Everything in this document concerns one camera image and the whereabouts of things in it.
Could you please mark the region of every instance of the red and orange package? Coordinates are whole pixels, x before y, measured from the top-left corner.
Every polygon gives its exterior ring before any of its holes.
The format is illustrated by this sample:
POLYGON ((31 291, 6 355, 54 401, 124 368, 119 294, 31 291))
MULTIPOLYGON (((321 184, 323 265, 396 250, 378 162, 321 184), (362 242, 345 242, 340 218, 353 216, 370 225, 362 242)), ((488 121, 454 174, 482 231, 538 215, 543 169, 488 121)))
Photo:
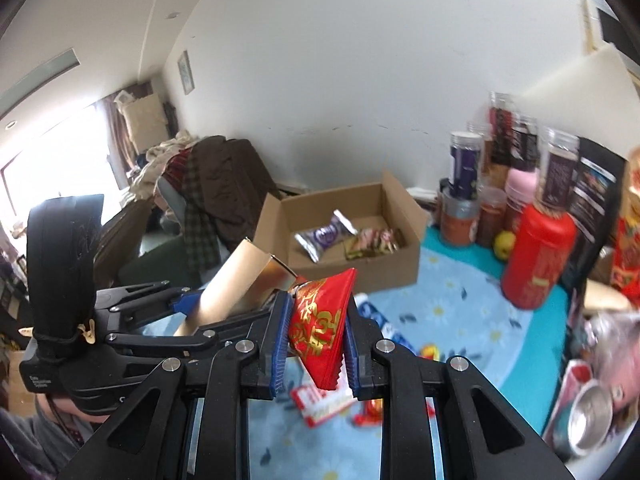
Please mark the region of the red and orange package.
POLYGON ((342 364, 342 335, 356 269, 307 282, 295 291, 289 342, 321 390, 335 390, 342 364))

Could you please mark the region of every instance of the pink lid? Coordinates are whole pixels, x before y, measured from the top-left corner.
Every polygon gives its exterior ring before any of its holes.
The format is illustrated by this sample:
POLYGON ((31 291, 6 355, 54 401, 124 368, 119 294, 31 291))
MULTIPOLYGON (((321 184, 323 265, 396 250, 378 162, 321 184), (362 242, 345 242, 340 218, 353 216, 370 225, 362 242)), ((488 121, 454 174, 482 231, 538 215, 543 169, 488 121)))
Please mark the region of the pink lid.
POLYGON ((533 202, 537 184, 538 170, 529 172, 511 168, 504 190, 509 198, 528 204, 533 202))

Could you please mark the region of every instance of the brown curtain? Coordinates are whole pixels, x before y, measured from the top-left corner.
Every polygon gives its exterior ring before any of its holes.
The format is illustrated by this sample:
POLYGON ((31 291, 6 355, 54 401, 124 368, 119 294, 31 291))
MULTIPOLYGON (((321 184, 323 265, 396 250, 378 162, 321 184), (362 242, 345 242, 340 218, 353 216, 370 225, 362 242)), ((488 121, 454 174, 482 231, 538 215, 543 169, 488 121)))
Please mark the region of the brown curtain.
MULTIPOLYGON (((125 90, 135 98, 140 99, 150 95, 153 90, 150 83, 135 84, 126 87, 125 90)), ((116 177, 120 189, 130 184, 127 173, 136 166, 136 149, 129 138, 127 123, 113 102, 120 90, 100 99, 95 105, 103 113, 108 125, 107 144, 109 147, 109 164, 116 177)))

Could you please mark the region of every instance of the yellow lemon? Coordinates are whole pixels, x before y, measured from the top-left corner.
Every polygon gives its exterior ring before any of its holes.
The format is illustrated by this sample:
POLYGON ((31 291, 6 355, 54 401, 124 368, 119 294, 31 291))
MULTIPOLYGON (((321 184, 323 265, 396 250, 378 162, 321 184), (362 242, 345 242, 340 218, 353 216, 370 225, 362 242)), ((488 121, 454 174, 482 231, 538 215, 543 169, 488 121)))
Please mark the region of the yellow lemon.
POLYGON ((511 256, 516 235, 511 231, 502 231, 494 240, 494 254, 499 260, 506 262, 511 256))

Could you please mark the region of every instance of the red bottle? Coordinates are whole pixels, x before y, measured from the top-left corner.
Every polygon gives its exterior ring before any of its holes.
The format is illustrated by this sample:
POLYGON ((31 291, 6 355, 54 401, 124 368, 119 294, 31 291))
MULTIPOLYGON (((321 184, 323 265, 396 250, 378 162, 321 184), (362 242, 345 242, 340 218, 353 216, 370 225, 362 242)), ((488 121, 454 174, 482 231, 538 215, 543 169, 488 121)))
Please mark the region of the red bottle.
POLYGON ((502 293, 518 308, 542 306, 574 248, 577 228, 569 213, 549 216, 529 204, 502 275, 502 293))

